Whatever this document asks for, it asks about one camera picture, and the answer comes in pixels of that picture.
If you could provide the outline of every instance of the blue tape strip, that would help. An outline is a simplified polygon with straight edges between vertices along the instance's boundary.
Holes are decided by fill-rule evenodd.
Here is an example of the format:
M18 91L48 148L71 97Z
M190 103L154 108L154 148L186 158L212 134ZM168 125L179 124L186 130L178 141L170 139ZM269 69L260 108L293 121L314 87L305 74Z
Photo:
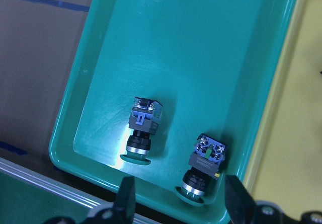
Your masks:
M90 10L90 7L84 6L84 5L78 5L78 4L71 4L63 1L57 1L57 0L24 0L31 3L37 3L37 4L46 4L58 8L64 8L74 11L83 11L88 12Z
M22 150L21 148L12 146L12 145L5 143L5 142L0 142L0 147L5 150L8 150L10 152L13 152L15 154L18 154L18 155L26 155L27 154L27 151Z

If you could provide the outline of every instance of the yellow surface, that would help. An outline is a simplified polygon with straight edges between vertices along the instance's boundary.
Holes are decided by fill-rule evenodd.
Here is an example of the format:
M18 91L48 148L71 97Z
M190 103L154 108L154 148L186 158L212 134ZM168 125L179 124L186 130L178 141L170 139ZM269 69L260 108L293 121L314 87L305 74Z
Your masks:
M322 0L298 0L245 185L286 214L322 211Z

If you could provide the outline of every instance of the green plastic tray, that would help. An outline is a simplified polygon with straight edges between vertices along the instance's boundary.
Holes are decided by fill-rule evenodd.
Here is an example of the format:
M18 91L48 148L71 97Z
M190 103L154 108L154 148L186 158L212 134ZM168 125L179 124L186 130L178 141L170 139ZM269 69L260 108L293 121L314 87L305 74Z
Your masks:
M188 223L227 223L226 173L244 179L295 0L93 0L49 146L61 169ZM134 96L163 119L140 166L120 159ZM174 193L200 133L229 146L194 207Z

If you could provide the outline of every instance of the tray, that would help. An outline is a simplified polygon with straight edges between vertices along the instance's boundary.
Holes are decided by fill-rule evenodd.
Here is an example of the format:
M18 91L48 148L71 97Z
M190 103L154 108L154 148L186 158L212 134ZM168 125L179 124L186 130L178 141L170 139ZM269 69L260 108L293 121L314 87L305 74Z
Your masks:
M297 0L255 143L266 147L254 197L277 203L296 219L322 210L321 5Z
M188 223L227 223L223 179L252 152L295 0L93 0L50 141L61 169ZM134 96L163 118L148 158L124 162ZM229 146L219 180L194 207L174 193L196 138Z

